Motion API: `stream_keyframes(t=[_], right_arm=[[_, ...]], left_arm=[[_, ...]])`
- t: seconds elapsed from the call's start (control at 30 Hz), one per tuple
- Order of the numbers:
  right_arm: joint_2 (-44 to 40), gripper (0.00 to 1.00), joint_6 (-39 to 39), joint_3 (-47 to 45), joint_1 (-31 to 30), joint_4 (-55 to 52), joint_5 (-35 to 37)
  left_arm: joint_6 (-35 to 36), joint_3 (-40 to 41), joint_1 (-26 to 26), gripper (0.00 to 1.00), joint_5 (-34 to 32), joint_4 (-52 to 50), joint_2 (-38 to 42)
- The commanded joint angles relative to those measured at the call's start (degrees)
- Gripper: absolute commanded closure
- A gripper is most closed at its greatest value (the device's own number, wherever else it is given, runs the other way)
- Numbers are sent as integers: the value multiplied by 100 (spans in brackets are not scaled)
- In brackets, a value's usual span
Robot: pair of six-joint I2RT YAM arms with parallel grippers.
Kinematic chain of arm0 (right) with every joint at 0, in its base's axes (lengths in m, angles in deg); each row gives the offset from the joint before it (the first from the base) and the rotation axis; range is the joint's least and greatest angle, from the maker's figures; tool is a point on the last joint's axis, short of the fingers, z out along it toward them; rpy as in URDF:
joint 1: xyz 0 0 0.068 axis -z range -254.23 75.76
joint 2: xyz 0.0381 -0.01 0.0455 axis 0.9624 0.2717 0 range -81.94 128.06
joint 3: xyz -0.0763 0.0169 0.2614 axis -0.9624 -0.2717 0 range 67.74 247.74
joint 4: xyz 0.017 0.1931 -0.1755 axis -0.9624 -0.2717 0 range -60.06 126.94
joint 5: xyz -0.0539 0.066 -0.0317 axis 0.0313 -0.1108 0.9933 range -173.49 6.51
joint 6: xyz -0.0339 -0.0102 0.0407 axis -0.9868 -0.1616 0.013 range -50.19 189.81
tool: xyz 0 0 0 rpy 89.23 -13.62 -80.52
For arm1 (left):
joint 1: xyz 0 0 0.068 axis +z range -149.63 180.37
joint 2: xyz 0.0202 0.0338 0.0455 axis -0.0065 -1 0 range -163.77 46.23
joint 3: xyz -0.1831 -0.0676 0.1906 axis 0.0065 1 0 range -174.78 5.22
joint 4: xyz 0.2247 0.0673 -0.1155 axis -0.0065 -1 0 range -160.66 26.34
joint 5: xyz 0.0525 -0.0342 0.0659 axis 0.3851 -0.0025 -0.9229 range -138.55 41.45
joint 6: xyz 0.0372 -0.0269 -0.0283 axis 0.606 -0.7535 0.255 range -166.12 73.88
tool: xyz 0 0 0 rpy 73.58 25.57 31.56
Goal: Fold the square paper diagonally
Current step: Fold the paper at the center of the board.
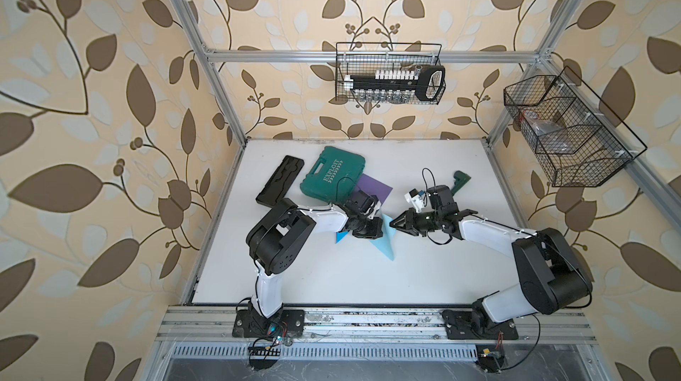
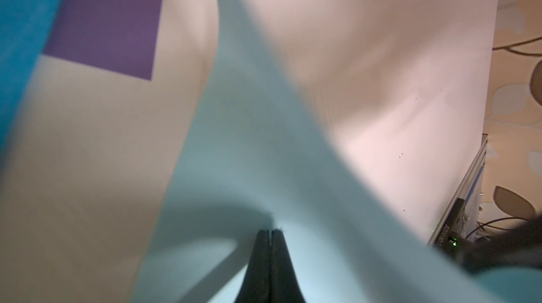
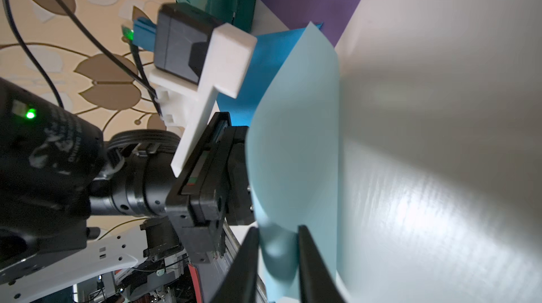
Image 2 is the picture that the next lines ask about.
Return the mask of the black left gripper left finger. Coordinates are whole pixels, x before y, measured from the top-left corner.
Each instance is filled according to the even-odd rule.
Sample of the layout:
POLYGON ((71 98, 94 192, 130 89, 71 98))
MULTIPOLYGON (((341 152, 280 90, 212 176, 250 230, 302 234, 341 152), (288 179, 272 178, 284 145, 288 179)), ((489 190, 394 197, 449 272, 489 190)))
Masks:
POLYGON ((268 303, 270 301, 270 255, 270 231, 260 230, 235 303, 268 303))

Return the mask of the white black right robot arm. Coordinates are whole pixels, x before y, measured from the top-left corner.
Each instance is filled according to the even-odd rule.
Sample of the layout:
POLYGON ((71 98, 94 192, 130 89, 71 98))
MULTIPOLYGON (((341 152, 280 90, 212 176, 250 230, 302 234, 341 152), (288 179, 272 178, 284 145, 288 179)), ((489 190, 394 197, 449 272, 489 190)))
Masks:
POLYGON ((500 268, 541 269, 541 217, 469 246, 459 253, 457 263, 468 273, 500 268))

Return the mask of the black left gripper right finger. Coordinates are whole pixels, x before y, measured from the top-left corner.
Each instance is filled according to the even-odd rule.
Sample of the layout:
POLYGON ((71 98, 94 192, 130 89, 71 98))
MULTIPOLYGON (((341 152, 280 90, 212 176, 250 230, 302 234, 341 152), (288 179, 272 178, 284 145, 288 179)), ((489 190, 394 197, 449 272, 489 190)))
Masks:
POLYGON ((271 233, 270 302, 305 303, 292 264, 284 233, 271 233))

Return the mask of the light blue square paper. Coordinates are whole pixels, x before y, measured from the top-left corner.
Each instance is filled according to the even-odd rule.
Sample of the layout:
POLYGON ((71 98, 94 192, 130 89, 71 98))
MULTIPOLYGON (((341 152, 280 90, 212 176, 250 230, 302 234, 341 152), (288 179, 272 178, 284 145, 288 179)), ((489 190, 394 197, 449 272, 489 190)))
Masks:
POLYGON ((418 241, 341 161, 243 0, 219 39, 132 302, 234 302, 260 230, 306 302, 540 302, 541 270, 471 274, 418 241))

